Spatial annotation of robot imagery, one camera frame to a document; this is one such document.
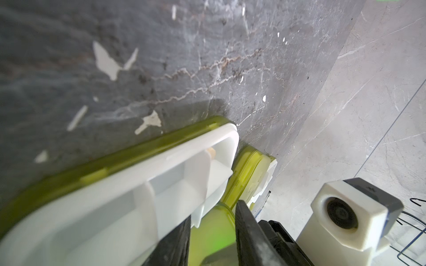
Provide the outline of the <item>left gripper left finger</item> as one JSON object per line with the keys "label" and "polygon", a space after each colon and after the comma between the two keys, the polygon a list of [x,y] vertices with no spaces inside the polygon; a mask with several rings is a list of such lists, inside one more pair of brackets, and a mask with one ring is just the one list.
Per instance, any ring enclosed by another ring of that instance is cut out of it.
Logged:
{"label": "left gripper left finger", "polygon": [[142,266],[187,266],[191,216],[165,236]]}

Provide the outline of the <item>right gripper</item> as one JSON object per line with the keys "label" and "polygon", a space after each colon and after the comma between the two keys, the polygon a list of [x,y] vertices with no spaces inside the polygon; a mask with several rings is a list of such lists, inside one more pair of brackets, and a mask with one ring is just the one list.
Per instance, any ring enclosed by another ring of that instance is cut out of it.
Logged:
{"label": "right gripper", "polygon": [[313,265],[281,223],[273,220],[261,220],[258,225],[286,266]]}

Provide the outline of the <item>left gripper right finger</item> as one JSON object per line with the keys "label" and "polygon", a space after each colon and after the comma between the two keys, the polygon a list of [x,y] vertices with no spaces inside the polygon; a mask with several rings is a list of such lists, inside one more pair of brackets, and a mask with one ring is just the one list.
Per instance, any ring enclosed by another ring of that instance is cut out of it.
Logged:
{"label": "left gripper right finger", "polygon": [[240,266],[285,266],[243,200],[235,205],[237,255]]}

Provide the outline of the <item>green lid six-cell pillbox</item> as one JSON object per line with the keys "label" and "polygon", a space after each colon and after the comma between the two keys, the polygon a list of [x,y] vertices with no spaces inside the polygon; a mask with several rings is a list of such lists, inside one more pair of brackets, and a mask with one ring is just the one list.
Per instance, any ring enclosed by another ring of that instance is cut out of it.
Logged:
{"label": "green lid six-cell pillbox", "polygon": [[3,266],[133,266],[225,192],[239,144],[216,116],[30,186],[1,209]]}

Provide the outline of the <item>small green pillbox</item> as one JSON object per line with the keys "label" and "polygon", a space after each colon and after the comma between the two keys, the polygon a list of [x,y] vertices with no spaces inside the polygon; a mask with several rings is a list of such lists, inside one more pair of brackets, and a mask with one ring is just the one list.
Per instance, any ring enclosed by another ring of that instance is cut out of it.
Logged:
{"label": "small green pillbox", "polygon": [[268,156],[250,145],[246,146],[233,164],[233,174],[220,202],[234,211],[237,202],[242,200],[253,210],[256,201],[271,182],[276,166],[275,157]]}

